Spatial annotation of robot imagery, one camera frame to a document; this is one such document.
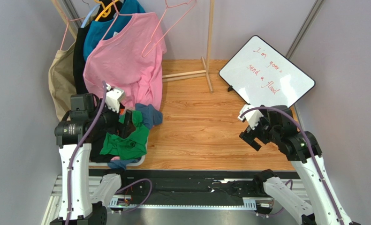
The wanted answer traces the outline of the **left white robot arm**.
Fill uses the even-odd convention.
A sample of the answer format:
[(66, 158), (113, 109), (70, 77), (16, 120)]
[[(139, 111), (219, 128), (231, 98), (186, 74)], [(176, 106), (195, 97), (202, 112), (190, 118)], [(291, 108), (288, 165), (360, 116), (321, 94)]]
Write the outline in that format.
[(72, 95), (71, 109), (54, 130), (62, 165), (62, 199), (59, 214), (52, 225), (104, 225), (113, 195), (121, 187), (118, 174), (105, 175), (94, 191), (89, 190), (89, 162), (92, 137), (107, 128), (118, 128), (128, 136), (132, 125), (126, 111), (123, 124), (118, 122), (121, 89), (109, 90), (101, 99), (95, 94)]

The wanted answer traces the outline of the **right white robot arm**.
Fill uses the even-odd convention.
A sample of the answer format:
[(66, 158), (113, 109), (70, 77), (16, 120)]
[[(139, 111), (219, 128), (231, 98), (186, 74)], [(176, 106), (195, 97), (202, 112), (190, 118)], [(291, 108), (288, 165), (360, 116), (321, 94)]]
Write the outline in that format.
[(311, 132), (304, 131), (285, 105), (245, 105), (238, 119), (248, 127), (239, 137), (256, 151), (274, 143), (295, 168), (309, 198), (306, 202), (270, 169), (253, 177), (258, 195), (274, 198), (299, 225), (354, 225), (338, 200), (328, 178), (321, 148)]

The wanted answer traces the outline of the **green t shirt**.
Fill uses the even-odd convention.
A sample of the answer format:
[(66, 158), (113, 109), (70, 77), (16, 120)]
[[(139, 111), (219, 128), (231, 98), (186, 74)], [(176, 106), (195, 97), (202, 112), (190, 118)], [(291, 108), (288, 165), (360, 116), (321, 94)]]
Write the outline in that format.
[(147, 140), (149, 129), (143, 124), (143, 115), (140, 111), (132, 111), (130, 121), (135, 131), (128, 137), (122, 138), (116, 134), (106, 134), (100, 155), (119, 156), (122, 160), (137, 159), (147, 154)]

